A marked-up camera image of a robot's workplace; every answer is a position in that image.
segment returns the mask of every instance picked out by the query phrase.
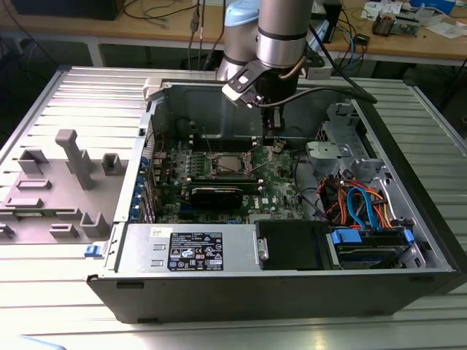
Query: white paper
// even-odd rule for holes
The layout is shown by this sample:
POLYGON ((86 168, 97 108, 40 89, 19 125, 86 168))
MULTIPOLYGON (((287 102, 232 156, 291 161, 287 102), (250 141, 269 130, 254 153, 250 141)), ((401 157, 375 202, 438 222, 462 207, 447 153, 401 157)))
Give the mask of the white paper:
POLYGON ((444 36, 445 38, 448 38, 448 39, 454 39, 454 38, 457 38, 458 36, 465 35, 464 33, 466 32, 464 28, 459 28, 449 23, 438 23, 438 24, 435 24, 434 26, 429 26, 426 28, 429 31, 432 31, 436 34, 444 36))
POLYGON ((170 237, 172 230, 172 227, 152 227, 150 237, 170 237))
POLYGON ((391 12, 394 15, 398 15, 401 13, 403 2, 395 1, 395 2, 374 2, 370 1, 365 3, 364 10, 362 11, 362 18, 366 18, 369 20, 376 20, 378 17, 379 11, 383 12, 391 12))

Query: wooden workbench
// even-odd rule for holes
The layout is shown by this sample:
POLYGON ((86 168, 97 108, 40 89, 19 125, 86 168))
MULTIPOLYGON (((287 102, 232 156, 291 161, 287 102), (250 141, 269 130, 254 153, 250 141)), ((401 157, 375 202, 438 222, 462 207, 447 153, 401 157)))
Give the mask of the wooden workbench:
MULTIPOLYGON (((144 0, 144 7, 150 8, 170 3, 169 0, 144 0)), ((467 39, 465 36, 447 39, 425 28, 420 29, 417 37, 374 36, 371 33, 373 22, 360 19, 361 11, 358 9, 364 3, 364 0, 344 0, 350 22, 359 33, 371 37, 366 59, 460 65, 467 57, 467 39)), ((162 15, 191 5, 191 0, 180 0, 166 9, 154 10, 152 15, 162 15)), ((104 65, 99 44, 187 47, 190 38, 190 20, 193 14, 193 10, 190 9, 168 17, 166 25, 169 28, 165 29, 146 20, 131 18, 123 13, 120 13, 114 21, 100 21, 80 18, 19 16, 11 4, 9 4, 9 9, 18 22, 36 39, 86 43, 95 66, 104 65)), ((138 2, 131 5, 128 11, 135 16, 142 16, 141 6, 138 2)), ((467 17, 467 10, 456 9, 454 15, 465 15, 467 17)), ((220 33, 221 25, 222 7, 208 6, 206 8, 204 28, 205 48, 212 47, 212 43, 220 33)), ((18 39, 25 37, 25 34, 9 18, 3 8, 0 9, 0 34, 3 37, 18 39)), ((336 33, 333 42, 327 46, 334 57, 342 57, 348 48, 348 44, 340 32, 336 33)))

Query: floor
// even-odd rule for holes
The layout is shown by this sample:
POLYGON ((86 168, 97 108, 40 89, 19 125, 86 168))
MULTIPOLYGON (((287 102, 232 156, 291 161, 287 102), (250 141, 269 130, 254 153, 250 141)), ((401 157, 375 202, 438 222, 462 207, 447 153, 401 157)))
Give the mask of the floor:
MULTIPOLYGON (((29 107, 36 100, 53 75, 56 67, 39 46, 33 42, 23 41, 24 54, 20 57, 8 52, 4 46, 0 59, 0 144, 3 144, 16 125, 23 118, 29 107)), ((60 64, 65 66, 90 66, 90 57, 85 45, 78 43, 40 42, 40 45, 60 64)), ((150 49, 152 59, 148 63, 144 47, 104 45, 102 47, 108 66, 182 69, 186 66, 186 50, 184 49, 150 49)), ((374 71, 375 62, 365 62, 359 71, 348 71, 351 77, 378 77, 398 79, 403 77, 413 81, 439 106, 446 87, 451 83, 458 69, 447 66, 416 65, 402 63, 380 63, 374 71)), ((467 98, 467 77, 452 100, 442 109, 443 115, 452 126, 467 137, 467 128, 462 125, 462 118, 467 117, 465 100, 467 98)))

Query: side panel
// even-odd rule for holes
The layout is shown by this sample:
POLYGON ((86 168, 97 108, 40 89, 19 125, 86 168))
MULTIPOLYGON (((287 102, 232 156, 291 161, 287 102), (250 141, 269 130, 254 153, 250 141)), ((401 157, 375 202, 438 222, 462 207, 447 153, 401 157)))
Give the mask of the side panel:
POLYGON ((300 319, 394 314, 451 279, 313 276, 238 279, 88 279, 124 323, 300 319))

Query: table leg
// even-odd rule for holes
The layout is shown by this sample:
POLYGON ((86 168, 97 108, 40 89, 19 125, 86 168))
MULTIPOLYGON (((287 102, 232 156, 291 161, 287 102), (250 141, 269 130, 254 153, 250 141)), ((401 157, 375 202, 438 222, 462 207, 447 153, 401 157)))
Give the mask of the table leg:
POLYGON ((99 48, 99 43, 96 38, 91 38, 86 42, 89 50, 89 56, 95 67, 105 67, 105 60, 99 48))

